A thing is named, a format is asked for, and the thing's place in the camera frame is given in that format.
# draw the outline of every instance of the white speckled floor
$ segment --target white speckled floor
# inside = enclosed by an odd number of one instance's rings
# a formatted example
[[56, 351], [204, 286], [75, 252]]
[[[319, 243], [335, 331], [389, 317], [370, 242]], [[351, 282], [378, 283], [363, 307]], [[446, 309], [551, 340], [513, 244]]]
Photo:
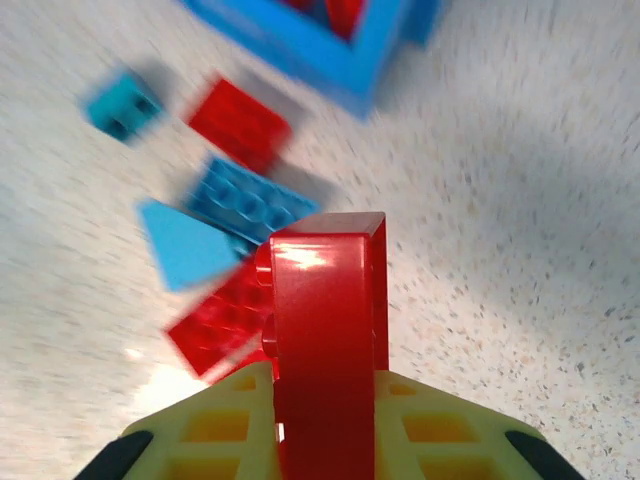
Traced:
[[131, 149], [76, 106], [153, 57], [174, 116], [241, 65], [311, 111], [284, 159], [318, 178], [288, 178], [387, 212], [396, 371], [532, 423], [588, 478], [640, 478], [639, 22], [633, 0], [453, 0], [361, 125], [178, 2], [0, 2], [0, 479], [72, 478], [201, 386], [133, 206], [207, 145], [165, 119]]

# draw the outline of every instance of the speckled floor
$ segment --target speckled floor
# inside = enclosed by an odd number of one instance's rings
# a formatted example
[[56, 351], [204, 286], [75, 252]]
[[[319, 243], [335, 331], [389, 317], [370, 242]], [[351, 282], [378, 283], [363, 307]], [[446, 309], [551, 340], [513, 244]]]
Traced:
[[174, 117], [214, 69], [259, 72], [310, 112], [283, 157], [312, 175], [281, 177], [387, 212], [393, 369], [532, 423], [588, 478], [640, 478], [639, 22], [633, 0], [453, 0], [362, 125], [178, 2], [0, 2], [0, 479], [72, 478], [201, 387], [159, 333], [195, 294], [163, 291], [133, 206], [207, 145], [168, 118], [128, 148], [76, 106], [154, 57]]

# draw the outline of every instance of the terrazzo floor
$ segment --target terrazzo floor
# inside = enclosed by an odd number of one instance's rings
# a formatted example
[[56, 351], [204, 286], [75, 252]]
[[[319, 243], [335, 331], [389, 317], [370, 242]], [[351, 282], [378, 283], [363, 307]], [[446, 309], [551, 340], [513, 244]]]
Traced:
[[[640, 478], [640, 3], [453, 0], [355, 122], [172, 0], [0, 2], [0, 479], [72, 478], [197, 391], [160, 329], [135, 217], [208, 145], [178, 117], [214, 70], [308, 112], [278, 178], [384, 210], [394, 370], [530, 422], [587, 478]], [[133, 148], [78, 98], [120, 62], [174, 72]]]

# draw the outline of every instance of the light blue triangular piece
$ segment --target light blue triangular piece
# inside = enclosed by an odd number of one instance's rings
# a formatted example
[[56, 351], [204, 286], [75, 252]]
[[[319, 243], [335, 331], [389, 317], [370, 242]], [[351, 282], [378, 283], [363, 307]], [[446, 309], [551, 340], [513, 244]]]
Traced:
[[156, 200], [139, 207], [158, 268], [170, 291], [184, 290], [240, 263], [233, 239]]

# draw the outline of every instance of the blue lego plate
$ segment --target blue lego plate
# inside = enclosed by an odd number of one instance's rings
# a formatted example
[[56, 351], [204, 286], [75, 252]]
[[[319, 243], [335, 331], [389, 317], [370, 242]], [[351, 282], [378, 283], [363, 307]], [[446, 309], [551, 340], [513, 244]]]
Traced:
[[180, 0], [283, 73], [365, 119], [383, 69], [402, 40], [425, 41], [441, 0], [369, 0], [347, 43], [278, 0]]
[[319, 210], [314, 201], [216, 157], [185, 206], [255, 245]]
[[240, 264], [245, 252], [226, 232], [156, 200], [139, 214], [167, 288], [184, 290]]
[[160, 100], [145, 82], [127, 70], [86, 104], [93, 126], [121, 142], [139, 134], [162, 109]]

